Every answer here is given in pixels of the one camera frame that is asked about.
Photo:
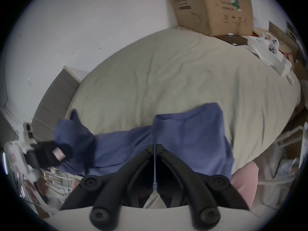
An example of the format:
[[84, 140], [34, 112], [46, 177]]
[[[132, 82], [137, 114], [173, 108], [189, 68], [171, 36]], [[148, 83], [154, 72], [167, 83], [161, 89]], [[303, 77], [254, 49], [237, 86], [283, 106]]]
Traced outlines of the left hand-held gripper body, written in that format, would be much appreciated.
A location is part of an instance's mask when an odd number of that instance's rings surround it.
[[21, 174], [29, 181], [38, 181], [39, 169], [33, 169], [25, 158], [28, 151], [33, 150], [37, 144], [33, 136], [33, 126], [30, 122], [24, 122], [18, 130], [19, 140], [9, 141], [4, 145], [5, 155], [8, 158], [12, 171]]

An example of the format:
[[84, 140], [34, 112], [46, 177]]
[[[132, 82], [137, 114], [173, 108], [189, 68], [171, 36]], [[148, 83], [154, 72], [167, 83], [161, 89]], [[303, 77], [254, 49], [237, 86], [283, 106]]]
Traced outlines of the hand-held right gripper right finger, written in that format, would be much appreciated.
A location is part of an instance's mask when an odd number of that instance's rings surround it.
[[218, 207], [249, 211], [226, 176], [194, 172], [161, 144], [155, 151], [158, 194], [167, 208], [188, 205], [194, 228], [214, 228], [221, 218]]

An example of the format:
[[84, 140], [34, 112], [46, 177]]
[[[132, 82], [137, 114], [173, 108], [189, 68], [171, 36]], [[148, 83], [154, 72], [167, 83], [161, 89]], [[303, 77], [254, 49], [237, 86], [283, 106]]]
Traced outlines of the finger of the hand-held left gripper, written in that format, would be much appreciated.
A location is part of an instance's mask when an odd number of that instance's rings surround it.
[[34, 169], [59, 166], [72, 156], [72, 148], [67, 144], [57, 144], [54, 141], [31, 144], [31, 167]]

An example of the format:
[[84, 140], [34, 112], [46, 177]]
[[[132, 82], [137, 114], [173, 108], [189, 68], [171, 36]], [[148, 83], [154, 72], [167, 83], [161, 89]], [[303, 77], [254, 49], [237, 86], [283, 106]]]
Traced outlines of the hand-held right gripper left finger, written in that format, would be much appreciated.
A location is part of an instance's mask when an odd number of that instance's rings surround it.
[[61, 207], [74, 210], [92, 206], [92, 225], [117, 225], [121, 206], [143, 208], [153, 192], [155, 146], [148, 145], [117, 172], [88, 175]]

